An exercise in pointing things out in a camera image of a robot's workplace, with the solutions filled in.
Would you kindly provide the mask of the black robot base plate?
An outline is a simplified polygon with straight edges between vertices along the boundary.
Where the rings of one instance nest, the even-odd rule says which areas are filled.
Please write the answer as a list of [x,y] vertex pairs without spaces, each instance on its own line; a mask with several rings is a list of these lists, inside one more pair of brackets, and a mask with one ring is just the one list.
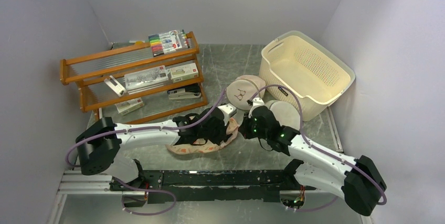
[[289,171],[271,170],[145,170],[144,174],[122,185],[110,182],[112,192],[125,196],[142,193],[147,204],[169,201],[262,200],[280,202],[285,191],[299,191]]

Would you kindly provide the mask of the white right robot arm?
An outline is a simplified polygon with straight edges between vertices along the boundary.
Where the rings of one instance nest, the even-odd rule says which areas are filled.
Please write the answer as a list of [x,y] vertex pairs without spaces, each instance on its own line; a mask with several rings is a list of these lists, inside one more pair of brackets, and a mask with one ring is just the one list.
[[300,185],[321,189],[343,199],[362,216],[370,216],[377,205],[386,202],[387,186],[372,159],[326,148],[300,130],[280,123],[264,105],[244,114],[241,132],[245,138],[265,140],[272,150],[296,160],[296,165],[283,175],[288,189]]

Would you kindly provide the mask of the floral mesh laundry bag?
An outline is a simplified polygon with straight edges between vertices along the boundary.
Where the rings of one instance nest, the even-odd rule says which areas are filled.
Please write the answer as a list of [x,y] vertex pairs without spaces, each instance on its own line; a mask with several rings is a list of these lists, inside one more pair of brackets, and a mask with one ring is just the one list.
[[229,145],[238,135],[239,124],[235,120],[235,118],[231,118],[226,129],[226,134],[229,137],[226,141],[223,141],[221,144],[214,144],[210,141],[205,142],[203,138],[197,139],[194,144],[180,144],[180,145],[166,145],[167,150],[174,154],[178,155],[187,155],[194,153],[211,153],[216,152],[227,145]]

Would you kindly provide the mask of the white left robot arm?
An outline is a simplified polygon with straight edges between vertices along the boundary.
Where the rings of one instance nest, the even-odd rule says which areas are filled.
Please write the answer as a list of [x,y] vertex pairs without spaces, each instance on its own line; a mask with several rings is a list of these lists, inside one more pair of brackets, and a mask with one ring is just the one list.
[[104,117],[76,138],[81,173],[86,176],[106,173],[123,181],[131,190],[139,190],[145,184],[142,166],[139,161],[123,156],[122,151],[153,145],[221,145],[231,136],[227,129],[236,111],[226,104],[201,114],[138,125],[114,123],[111,117]]

